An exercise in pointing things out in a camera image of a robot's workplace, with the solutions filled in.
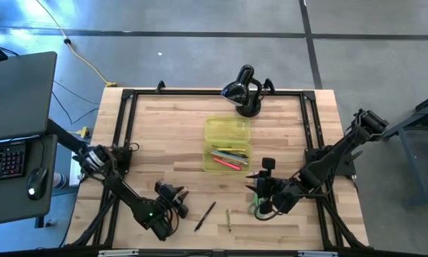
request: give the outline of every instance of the butcher block tabletop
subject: butcher block tabletop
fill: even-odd
[[[110,146],[114,136],[123,88],[107,88],[101,100],[92,146]],[[336,99],[332,90],[315,90],[324,143],[336,143],[342,136]],[[126,105],[120,141],[123,143],[131,104]],[[307,104],[313,127],[312,110]],[[140,149],[134,152],[125,181],[140,195],[156,198],[157,181],[189,190],[185,204],[189,214],[180,219],[177,232],[165,242],[149,229],[144,230],[127,205],[120,204],[116,222],[114,248],[161,249],[247,249],[247,250],[317,250],[323,249],[314,200],[303,198],[286,215],[270,221],[258,221],[247,211],[254,194],[245,185],[252,182],[244,174],[206,172],[202,168],[204,122],[212,116],[239,116],[234,106],[221,96],[138,96],[131,142]],[[252,170],[262,169],[263,157],[276,159],[273,176],[289,178],[304,165],[304,137],[301,106],[296,96],[266,96],[258,116],[251,118],[253,147]],[[87,179],[80,185],[66,243],[74,242],[88,227],[99,209],[102,185]],[[336,177],[334,196],[339,215],[364,244],[364,228],[359,199],[353,183]],[[216,206],[203,226],[195,226],[210,205]],[[227,225],[229,209],[231,232]],[[329,234],[334,241],[331,219]],[[102,240],[109,227],[105,218]]]

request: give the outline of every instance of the concrete floor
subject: concrete floor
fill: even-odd
[[[122,86],[220,87],[243,64],[277,88],[313,89],[314,64],[303,38],[298,0],[64,0],[42,1],[67,29],[115,31],[116,35],[70,36],[76,49],[110,81]],[[306,0],[312,33],[428,35],[428,0]],[[56,80],[91,101],[104,83],[76,59],[33,0],[0,0],[0,46],[19,54],[56,51]],[[267,32],[274,38],[128,36],[123,31]],[[428,40],[315,39],[324,89],[334,89],[346,128],[359,108],[372,109],[396,124],[428,97]],[[96,106],[54,86],[73,119]],[[94,126],[95,114],[69,120],[55,101],[51,117],[66,130]],[[370,143],[356,161],[359,197],[370,245],[390,251],[428,254],[428,206],[403,207],[414,197],[412,178],[398,138]],[[0,225],[0,251],[57,247],[66,231],[75,194],[56,196],[56,228],[34,230],[31,221]]]

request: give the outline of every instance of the laptop keyboard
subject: laptop keyboard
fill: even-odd
[[[24,142],[0,144],[0,180],[24,175],[25,150]]]

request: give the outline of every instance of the computer mouse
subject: computer mouse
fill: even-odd
[[[44,196],[49,171],[46,168],[35,168],[28,177],[26,192],[31,200],[39,200]]]

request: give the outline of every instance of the laptop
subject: laptop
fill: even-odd
[[[44,134],[55,65],[55,52],[0,62],[0,140]]]

